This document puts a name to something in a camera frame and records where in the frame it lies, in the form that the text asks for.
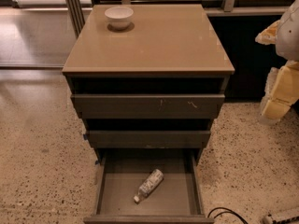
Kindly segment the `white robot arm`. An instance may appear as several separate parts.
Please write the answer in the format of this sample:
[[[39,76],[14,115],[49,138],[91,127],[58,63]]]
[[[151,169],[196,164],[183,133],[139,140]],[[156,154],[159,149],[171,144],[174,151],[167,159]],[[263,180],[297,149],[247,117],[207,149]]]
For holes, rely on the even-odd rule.
[[[260,122],[272,125],[299,100],[299,0],[295,0],[278,21],[258,33],[255,41],[273,44],[276,54],[287,60],[280,68],[270,69],[260,104]]]

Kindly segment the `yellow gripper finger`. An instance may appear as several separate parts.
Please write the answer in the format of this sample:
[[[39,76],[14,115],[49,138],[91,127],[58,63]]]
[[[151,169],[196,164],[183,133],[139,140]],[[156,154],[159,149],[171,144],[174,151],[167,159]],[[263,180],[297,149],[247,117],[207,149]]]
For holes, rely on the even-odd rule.
[[[261,116],[280,120],[299,100],[299,62],[287,61],[279,69],[272,67],[265,83]]]
[[[277,42],[279,21],[274,21],[255,37],[255,41],[262,45],[274,45]]]

